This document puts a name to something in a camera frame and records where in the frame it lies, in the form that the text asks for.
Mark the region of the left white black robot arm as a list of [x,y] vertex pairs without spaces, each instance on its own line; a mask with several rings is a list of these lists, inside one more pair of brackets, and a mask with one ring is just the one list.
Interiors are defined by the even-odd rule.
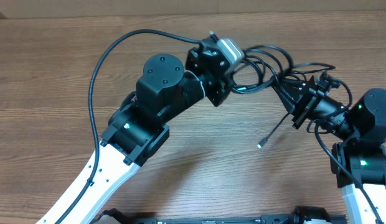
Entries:
[[86,166],[42,223],[90,223],[114,192],[165,143],[168,122],[208,98],[220,105],[244,54],[232,39],[205,39],[186,62],[171,54],[149,58],[143,75],[108,121]]

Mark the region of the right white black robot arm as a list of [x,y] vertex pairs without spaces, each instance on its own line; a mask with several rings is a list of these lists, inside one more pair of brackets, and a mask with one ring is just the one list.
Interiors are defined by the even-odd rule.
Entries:
[[274,90],[298,129],[308,131],[329,156],[351,223],[386,223],[386,90],[373,88],[357,103],[329,97],[341,80],[325,74],[282,81]]

